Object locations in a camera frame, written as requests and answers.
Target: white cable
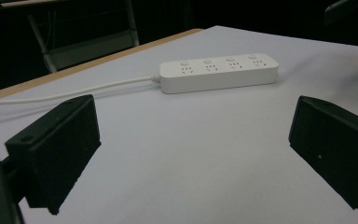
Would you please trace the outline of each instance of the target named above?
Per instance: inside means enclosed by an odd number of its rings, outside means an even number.
[[[141,81],[153,81],[153,82],[159,83],[159,75],[151,76],[151,77],[138,77],[138,78],[123,80],[123,81],[118,81],[118,82],[111,82],[111,83],[104,84],[101,86],[83,89],[80,91],[70,91],[67,93],[53,95],[53,96],[47,96],[47,97],[0,101],[0,105],[18,105],[18,104],[29,104],[29,103],[37,103],[37,102],[56,100],[56,99],[60,99],[63,97],[78,95],[78,94],[89,92],[89,91],[97,91],[97,90],[101,90],[101,89],[106,89],[106,88],[110,88],[110,87],[130,84],[130,83],[134,83],[134,82],[141,82]]]

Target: power strip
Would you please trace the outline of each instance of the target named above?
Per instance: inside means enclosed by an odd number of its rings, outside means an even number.
[[[267,54],[244,54],[162,63],[164,93],[209,91],[274,83],[278,63]]]

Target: dark background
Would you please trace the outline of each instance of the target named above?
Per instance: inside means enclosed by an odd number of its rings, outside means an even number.
[[[132,6],[140,44],[192,28],[222,25],[358,46],[358,9],[324,25],[324,11],[335,2],[133,0]],[[59,47],[127,29],[124,7],[120,0],[72,0],[53,6],[0,8],[0,89],[48,74],[27,14],[34,15],[47,37],[48,16],[56,13],[54,44]]]

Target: white table surface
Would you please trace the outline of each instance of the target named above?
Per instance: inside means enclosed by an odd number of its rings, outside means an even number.
[[[289,146],[300,95],[358,115],[358,47],[215,26],[5,99],[158,74],[161,63],[266,53],[274,84],[164,94],[141,82],[91,92],[102,145],[62,204],[21,210],[27,224],[358,224],[346,202]],[[0,105],[4,143],[66,99]]]

